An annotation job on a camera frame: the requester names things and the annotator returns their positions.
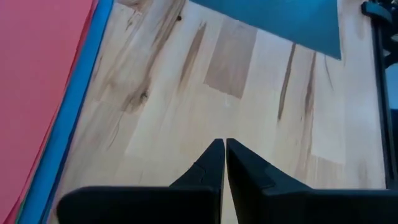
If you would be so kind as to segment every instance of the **black stand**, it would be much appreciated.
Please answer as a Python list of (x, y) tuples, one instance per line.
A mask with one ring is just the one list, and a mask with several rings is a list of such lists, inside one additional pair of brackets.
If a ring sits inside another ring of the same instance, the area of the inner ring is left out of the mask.
[(361, 9), (364, 15), (372, 18), (386, 186), (388, 189), (398, 189), (398, 153), (393, 133), (396, 127), (392, 123), (386, 81), (386, 69), (398, 62), (398, 42), (394, 41), (395, 37), (398, 37), (398, 5), (391, 0), (373, 0), (373, 2), (364, 2)]
[(394, 1), (364, 2), (362, 13), (376, 20), (381, 26), (382, 45), (390, 54), (384, 57), (386, 68), (398, 62), (398, 4)]

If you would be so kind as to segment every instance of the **light wood plank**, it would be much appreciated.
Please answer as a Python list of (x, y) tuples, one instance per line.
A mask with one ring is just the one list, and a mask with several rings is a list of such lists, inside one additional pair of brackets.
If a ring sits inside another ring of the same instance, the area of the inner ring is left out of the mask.
[[(385, 187), (362, 0), (338, 0), (341, 61), (192, 2), (119, 2), (55, 203), (86, 185), (169, 185), (214, 138), (312, 187)], [(227, 178), (223, 223), (237, 223)]]

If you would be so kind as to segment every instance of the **black plastic object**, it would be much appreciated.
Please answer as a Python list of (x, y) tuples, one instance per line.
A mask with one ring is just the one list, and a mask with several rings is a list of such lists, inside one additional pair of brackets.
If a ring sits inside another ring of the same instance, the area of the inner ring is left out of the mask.
[(381, 26), (383, 48), (390, 52), (384, 57), (384, 66), (390, 67), (398, 62), (398, 42), (392, 37), (398, 34), (398, 5), (388, 1), (364, 2), (362, 13), (374, 19)]
[[(220, 223), (224, 144), (216, 139), (170, 187), (86, 187), (61, 199), (65, 223)], [(398, 193), (315, 190), (235, 139), (227, 139), (228, 179), (240, 224), (397, 223)]]
[(226, 143), (239, 223), (398, 223), (398, 192), (315, 190), (237, 142)]
[(216, 139), (170, 187), (85, 187), (64, 196), (64, 223), (220, 223), (225, 146)]
[(361, 10), (365, 16), (380, 19), (392, 25), (391, 12), (383, 7), (382, 4), (377, 4), (374, 2), (364, 2), (361, 5)]
[[(386, 187), (387, 189), (397, 190), (398, 152), (395, 145), (398, 145), (398, 142), (394, 140), (393, 129), (396, 127), (391, 118), (392, 112), (389, 106), (386, 69), (398, 62), (398, 43), (392, 40), (392, 37), (398, 34), (398, 5), (391, 0), (372, 0), (368, 4), (373, 4), (375, 7), (383, 7), (392, 16), (392, 24), (380, 19), (379, 16), (375, 16), (375, 19), (372, 19), (372, 35)], [(373, 17), (368, 12), (363, 11), (363, 13)]]

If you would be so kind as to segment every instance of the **teal paper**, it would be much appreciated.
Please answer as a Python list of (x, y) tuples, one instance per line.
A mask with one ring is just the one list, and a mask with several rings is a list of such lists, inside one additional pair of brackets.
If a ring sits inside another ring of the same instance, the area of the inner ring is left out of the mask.
[(386, 70), (387, 92), (390, 108), (398, 110), (398, 64)]
[(337, 0), (191, 0), (341, 59)]
[(27, 194), (18, 223), (45, 222), (54, 189), (57, 188), (65, 155), (68, 153), (75, 125), (84, 102), (91, 72), (100, 48), (103, 33), (113, 6), (113, 0), (99, 0), (93, 20), (69, 82), (49, 141)]

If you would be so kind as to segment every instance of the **red paper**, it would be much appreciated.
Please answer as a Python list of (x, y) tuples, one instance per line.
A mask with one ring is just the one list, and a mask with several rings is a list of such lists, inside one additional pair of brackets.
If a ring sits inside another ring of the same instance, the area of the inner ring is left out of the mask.
[(91, 2), (0, 1), (0, 223), (30, 182)]
[[(67, 83), (69, 82), (69, 79), (70, 79), (70, 77), (71, 77), (71, 75), (73, 73), (73, 69), (75, 68), (76, 62), (77, 62), (77, 60), (79, 58), (80, 51), (83, 48), (83, 45), (85, 43), (85, 39), (86, 39), (88, 30), (89, 30), (90, 24), (91, 24), (91, 19), (93, 18), (93, 14), (94, 14), (94, 11), (95, 11), (95, 8), (96, 8), (97, 4), (98, 4), (98, 0), (93, 0), (92, 5), (91, 5), (91, 9), (90, 9), (90, 13), (88, 14), (88, 17), (86, 19), (85, 25), (83, 27), (83, 32), (81, 33), (81, 37), (80, 37), (79, 44), (78, 44), (78, 50), (76, 51), (75, 58), (73, 59), (72, 69), (69, 72)], [(38, 152), (38, 154), (37, 154), (37, 156), (35, 158), (33, 167), (31, 168), (31, 170), (29, 172), (28, 179), (26, 180), (24, 188), (22, 189), (22, 193), (18, 197), (17, 202), (15, 203), (15, 205), (13, 206), (11, 212), (9, 213), (8, 217), (6, 218), (6, 221), (4, 222), (5, 224), (12, 224), (12, 223), (15, 223), (15, 221), (17, 220), (17, 216), (18, 216), (19, 210), (21, 209), (21, 205), (23, 204), (24, 199), (25, 199), (25, 197), (27, 195), (27, 192), (29, 190), (30, 184), (32, 183), (35, 171), (37, 169), (37, 166), (39, 165), (40, 159), (42, 157), (42, 154), (44, 152), (44, 149), (45, 149), (45, 146), (46, 146), (46, 143), (47, 143), (48, 136), (51, 133), (51, 129), (52, 129), (53, 123), (55, 122), (55, 118), (57, 117), (56, 115), (58, 114), (58, 110), (59, 110), (60, 106), (61, 105), (58, 106), (57, 112), (54, 114), (53, 119), (51, 120), (50, 126), (49, 126), (49, 128), (48, 128), (48, 130), (46, 132), (46, 135), (44, 137), (44, 140), (42, 142), (40, 150), (39, 150), (39, 152)]]

